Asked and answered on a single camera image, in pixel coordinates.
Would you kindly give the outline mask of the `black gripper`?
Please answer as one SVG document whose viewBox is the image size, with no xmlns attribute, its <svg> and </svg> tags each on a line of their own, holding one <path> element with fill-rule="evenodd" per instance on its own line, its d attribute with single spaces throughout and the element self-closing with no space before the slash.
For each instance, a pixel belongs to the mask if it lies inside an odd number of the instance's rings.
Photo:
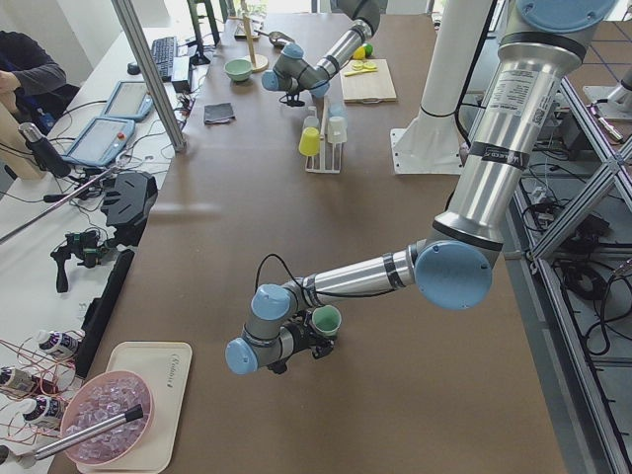
<svg viewBox="0 0 632 474">
<path fill-rule="evenodd" d="M 337 333 L 326 335 L 312 326 L 311 316 L 303 315 L 285 322 L 279 333 L 280 355 L 269 364 L 273 373 L 285 373 L 287 361 L 295 354 L 309 350 L 315 359 L 330 354 L 337 340 Z"/>
</svg>

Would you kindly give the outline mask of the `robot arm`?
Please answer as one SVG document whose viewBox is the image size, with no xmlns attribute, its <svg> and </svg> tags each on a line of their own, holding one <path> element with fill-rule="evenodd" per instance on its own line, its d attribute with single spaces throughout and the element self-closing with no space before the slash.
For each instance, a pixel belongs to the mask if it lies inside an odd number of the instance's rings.
<svg viewBox="0 0 632 474">
<path fill-rule="evenodd" d="M 285 45 L 272 69 L 263 73 L 262 85 L 268 91 L 285 92 L 295 96 L 302 91 L 322 98 L 330 86 L 330 80 L 352 59 L 353 53 L 371 39 L 380 24 L 383 8 L 378 1 L 332 1 L 352 21 L 329 51 L 315 64 L 304 59 L 303 49 L 291 42 Z"/>
<path fill-rule="evenodd" d="M 518 1 L 500 43 L 500 64 L 447 209 L 430 235 L 405 250 L 285 284 L 259 286 L 242 334 L 226 347 L 228 367 L 283 372 L 294 354 L 329 353 L 333 334 L 303 312 L 345 298 L 415 284 L 431 303 L 463 310 L 480 303 L 503 247 L 500 221 L 562 79 L 583 62 L 610 1 Z"/>
</svg>

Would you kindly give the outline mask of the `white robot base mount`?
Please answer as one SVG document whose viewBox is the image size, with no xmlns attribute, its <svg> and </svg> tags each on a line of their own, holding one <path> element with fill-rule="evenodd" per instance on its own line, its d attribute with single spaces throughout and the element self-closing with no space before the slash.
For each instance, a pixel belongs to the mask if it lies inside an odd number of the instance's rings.
<svg viewBox="0 0 632 474">
<path fill-rule="evenodd" d="M 487 36 L 488 17 L 494 10 L 491 0 L 445 3 L 419 113 L 407 127 L 391 130 L 395 173 L 460 173 L 457 107 L 478 43 Z"/>
</svg>

